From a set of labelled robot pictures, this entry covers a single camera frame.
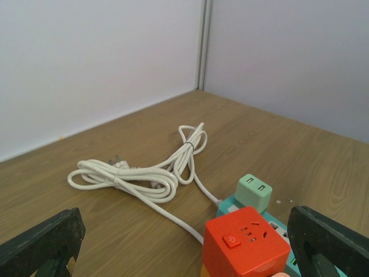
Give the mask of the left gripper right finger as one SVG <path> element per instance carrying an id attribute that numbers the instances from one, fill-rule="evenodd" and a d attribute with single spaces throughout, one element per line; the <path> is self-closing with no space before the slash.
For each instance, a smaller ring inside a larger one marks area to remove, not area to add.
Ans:
<path id="1" fill-rule="evenodd" d="M 356 231 L 295 206 L 287 232 L 301 276 L 368 276 L 368 238 Z"/>

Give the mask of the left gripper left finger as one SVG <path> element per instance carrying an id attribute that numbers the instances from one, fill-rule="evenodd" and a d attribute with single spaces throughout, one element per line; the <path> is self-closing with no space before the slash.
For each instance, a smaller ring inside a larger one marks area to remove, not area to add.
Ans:
<path id="1" fill-rule="evenodd" d="M 1 244 L 1 276 L 72 276 L 85 232 L 79 208 L 61 211 Z"/>

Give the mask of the pink plug adapter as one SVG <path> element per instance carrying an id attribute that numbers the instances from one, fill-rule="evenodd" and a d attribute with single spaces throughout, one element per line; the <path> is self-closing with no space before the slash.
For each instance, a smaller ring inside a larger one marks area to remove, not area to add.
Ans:
<path id="1" fill-rule="evenodd" d="M 289 277 L 289 275 L 287 275 L 284 272 L 279 272 L 279 273 L 273 275 L 272 277 Z"/>

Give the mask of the red cube socket adapter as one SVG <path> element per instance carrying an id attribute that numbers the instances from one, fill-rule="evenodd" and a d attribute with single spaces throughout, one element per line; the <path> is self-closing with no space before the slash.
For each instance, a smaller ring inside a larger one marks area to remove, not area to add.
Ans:
<path id="1" fill-rule="evenodd" d="M 205 225 L 201 276 L 273 276 L 283 272 L 290 245 L 253 207 Z"/>

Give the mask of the green plug adapter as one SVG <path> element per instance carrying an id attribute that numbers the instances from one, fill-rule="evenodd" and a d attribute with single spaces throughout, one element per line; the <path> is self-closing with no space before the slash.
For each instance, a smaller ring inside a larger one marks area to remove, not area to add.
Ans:
<path id="1" fill-rule="evenodd" d="M 263 213 L 269 205 L 272 187 L 252 174 L 246 174 L 238 181 L 235 191 L 235 202 L 244 207 L 251 206 Z"/>

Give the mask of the teal power strip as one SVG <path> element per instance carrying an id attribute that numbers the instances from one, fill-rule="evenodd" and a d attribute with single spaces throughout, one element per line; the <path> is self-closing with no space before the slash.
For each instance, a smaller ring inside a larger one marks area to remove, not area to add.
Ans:
<path id="1" fill-rule="evenodd" d="M 217 214 L 216 217 L 218 216 L 223 216 L 225 214 L 228 214 L 230 212 L 234 212 L 239 210 L 240 208 L 243 208 L 242 204 L 239 204 L 236 202 L 235 200 L 235 195 L 232 194 L 230 195 L 228 198 L 226 198 L 225 200 L 223 200 L 219 205 L 218 205 L 218 210 L 217 210 Z M 263 216 L 263 218 L 274 228 L 274 230 L 281 236 L 283 237 L 283 239 L 290 244 L 289 238 L 288 238 L 288 233 L 287 233 L 287 227 L 286 225 L 284 225 L 282 222 L 280 222 L 279 220 L 277 220 L 274 216 L 272 216 L 271 214 L 269 214 L 266 211 L 263 211 L 261 213 L 261 215 Z M 287 263 L 286 263 L 286 267 L 284 272 L 286 274 L 289 274 L 290 276 L 301 276 L 298 265 L 297 265 L 297 261 L 295 259 L 295 255 L 293 253 L 293 251 L 290 251 Z"/>

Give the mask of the orange power strip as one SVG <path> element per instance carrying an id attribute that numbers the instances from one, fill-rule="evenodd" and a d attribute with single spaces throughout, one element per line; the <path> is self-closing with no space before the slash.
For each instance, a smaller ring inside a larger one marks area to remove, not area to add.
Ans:
<path id="1" fill-rule="evenodd" d="M 188 185 L 192 181 L 213 203 L 219 203 L 219 199 L 214 197 L 199 180 L 194 165 L 189 165 L 190 178 L 188 180 L 183 180 L 180 176 L 158 167 L 131 168 L 125 161 L 110 165 L 94 159 L 82 160 L 77 163 L 77 167 L 78 169 L 67 176 L 67 183 L 71 187 L 78 190 L 112 187 L 126 192 L 186 230 L 201 245 L 204 244 L 203 235 L 159 206 L 175 197 L 179 184 Z"/>

